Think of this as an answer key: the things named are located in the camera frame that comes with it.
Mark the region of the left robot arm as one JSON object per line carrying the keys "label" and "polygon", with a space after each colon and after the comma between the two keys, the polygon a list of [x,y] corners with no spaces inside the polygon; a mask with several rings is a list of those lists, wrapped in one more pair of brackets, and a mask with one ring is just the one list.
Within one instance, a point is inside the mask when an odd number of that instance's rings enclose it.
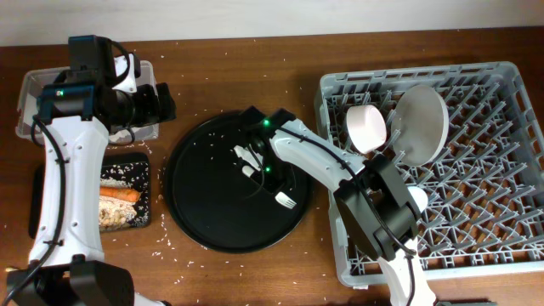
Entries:
{"label": "left robot arm", "polygon": [[176,105],[164,83],[137,85],[139,59],[119,42],[71,37],[70,66],[37,97],[32,132],[46,166],[40,221],[25,269],[7,276],[7,303],[147,305],[133,278],[105,262],[99,181],[109,137],[168,122]]}

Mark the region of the grey plate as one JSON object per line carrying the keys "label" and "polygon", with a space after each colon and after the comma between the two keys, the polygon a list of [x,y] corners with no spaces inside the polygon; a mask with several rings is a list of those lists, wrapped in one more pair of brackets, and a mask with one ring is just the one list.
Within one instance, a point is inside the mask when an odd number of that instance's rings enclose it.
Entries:
{"label": "grey plate", "polygon": [[416,85],[408,89],[395,107],[391,132],[399,131],[393,149],[410,167],[432,162],[443,150],[449,132],[449,115],[444,99],[434,88]]}

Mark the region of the light blue plastic cup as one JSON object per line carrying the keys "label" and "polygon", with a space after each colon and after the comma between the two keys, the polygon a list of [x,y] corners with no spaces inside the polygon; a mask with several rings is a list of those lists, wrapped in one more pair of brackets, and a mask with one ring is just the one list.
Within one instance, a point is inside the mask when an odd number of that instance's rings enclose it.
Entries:
{"label": "light blue plastic cup", "polygon": [[414,199],[415,203],[417,204],[417,207],[419,209],[419,212],[422,213],[428,206],[428,195],[427,193],[416,186],[409,186],[408,190]]}

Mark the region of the white plastic fork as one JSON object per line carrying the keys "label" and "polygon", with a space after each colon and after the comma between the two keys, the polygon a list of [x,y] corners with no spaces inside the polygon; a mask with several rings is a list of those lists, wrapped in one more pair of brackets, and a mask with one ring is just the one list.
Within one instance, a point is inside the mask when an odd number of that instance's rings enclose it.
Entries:
{"label": "white plastic fork", "polygon": [[[250,178],[254,173],[255,173],[255,170],[251,167],[251,166],[243,166],[241,171],[248,177]],[[284,192],[280,191],[278,192],[276,195],[275,195],[275,200],[281,204],[283,207],[286,207],[288,209],[293,209],[297,203],[292,199],[290,198],[287,194],[285,194]]]}

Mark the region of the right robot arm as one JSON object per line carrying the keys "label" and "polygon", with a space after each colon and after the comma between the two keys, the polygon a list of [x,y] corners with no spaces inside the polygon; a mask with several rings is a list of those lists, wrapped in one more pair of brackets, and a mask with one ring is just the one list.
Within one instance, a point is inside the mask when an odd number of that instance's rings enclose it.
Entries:
{"label": "right robot arm", "polygon": [[348,237],[378,262],[392,305],[437,303],[417,251],[417,223],[428,206],[424,190],[406,185],[386,156],[367,160],[342,150],[285,109],[266,116],[251,106],[238,118],[246,136],[238,156],[262,180],[282,184],[294,166],[332,193]]}

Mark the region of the orange carrot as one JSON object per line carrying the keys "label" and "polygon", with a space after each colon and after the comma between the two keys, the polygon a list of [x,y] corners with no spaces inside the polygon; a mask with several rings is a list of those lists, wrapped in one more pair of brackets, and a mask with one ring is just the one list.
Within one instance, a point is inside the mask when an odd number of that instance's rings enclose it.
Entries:
{"label": "orange carrot", "polygon": [[127,188],[101,187],[99,194],[129,202],[137,202],[141,197],[141,193],[137,190]]}

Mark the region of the white bowl with rice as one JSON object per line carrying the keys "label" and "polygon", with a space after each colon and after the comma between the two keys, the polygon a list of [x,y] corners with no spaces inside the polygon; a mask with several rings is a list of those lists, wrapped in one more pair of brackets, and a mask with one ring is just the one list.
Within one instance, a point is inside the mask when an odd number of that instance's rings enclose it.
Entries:
{"label": "white bowl with rice", "polygon": [[362,154],[367,154],[386,142],[386,123],[374,105],[350,107],[346,114],[346,125],[355,149]]}

